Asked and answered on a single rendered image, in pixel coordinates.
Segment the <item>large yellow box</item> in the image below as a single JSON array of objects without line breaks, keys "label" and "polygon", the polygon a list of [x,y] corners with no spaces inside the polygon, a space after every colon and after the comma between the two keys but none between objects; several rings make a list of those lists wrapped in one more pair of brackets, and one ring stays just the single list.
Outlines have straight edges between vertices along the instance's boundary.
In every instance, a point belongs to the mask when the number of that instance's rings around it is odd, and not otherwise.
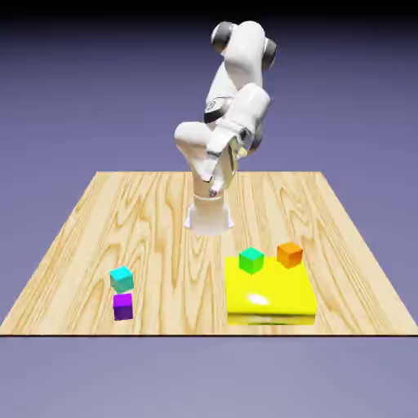
[{"label": "large yellow box", "polygon": [[225,259],[225,295],[229,325],[312,325],[317,301],[305,266],[286,268],[266,257],[254,274]]}]

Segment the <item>small orange cube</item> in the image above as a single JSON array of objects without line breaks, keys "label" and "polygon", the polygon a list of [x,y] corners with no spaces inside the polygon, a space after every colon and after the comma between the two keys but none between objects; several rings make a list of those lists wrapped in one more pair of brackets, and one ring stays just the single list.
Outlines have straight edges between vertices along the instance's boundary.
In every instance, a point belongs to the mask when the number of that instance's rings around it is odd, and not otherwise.
[{"label": "small orange cube", "polygon": [[277,261],[285,268],[290,269],[302,261],[303,250],[294,242],[285,242],[278,245]]}]

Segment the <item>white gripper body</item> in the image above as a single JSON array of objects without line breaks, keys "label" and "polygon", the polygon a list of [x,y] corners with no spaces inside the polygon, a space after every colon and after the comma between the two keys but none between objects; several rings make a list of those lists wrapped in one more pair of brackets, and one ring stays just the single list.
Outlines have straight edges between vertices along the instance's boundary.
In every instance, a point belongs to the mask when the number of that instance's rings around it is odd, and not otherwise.
[{"label": "white gripper body", "polygon": [[209,188],[214,182],[222,183],[222,190],[229,187],[236,169],[233,151],[230,148],[235,136],[235,131],[221,126],[211,133],[200,169],[200,176],[209,184]]}]

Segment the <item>small purple cube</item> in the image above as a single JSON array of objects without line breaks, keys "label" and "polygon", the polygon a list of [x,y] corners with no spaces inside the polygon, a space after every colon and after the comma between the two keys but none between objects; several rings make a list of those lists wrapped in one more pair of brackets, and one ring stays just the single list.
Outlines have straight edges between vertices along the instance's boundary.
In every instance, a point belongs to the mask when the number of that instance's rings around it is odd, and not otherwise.
[{"label": "small purple cube", "polygon": [[115,321],[133,319],[131,293],[115,294],[113,296],[113,315]]}]

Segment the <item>small cyan cube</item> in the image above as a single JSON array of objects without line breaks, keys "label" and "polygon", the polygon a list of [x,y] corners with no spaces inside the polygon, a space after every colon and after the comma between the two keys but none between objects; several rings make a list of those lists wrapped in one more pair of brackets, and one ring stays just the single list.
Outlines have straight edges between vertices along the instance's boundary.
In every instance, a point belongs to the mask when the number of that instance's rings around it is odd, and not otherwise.
[{"label": "small cyan cube", "polygon": [[112,269],[109,272],[110,285],[118,293],[122,294],[134,288],[133,273],[126,266]]}]

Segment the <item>small green cube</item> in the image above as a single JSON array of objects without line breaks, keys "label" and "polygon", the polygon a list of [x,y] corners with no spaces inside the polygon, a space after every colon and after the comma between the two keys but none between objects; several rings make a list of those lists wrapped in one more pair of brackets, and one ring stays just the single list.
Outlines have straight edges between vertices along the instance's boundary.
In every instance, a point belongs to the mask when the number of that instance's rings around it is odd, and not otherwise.
[{"label": "small green cube", "polygon": [[263,268],[265,255],[254,247],[248,247],[239,253],[238,265],[241,270],[255,274]]}]

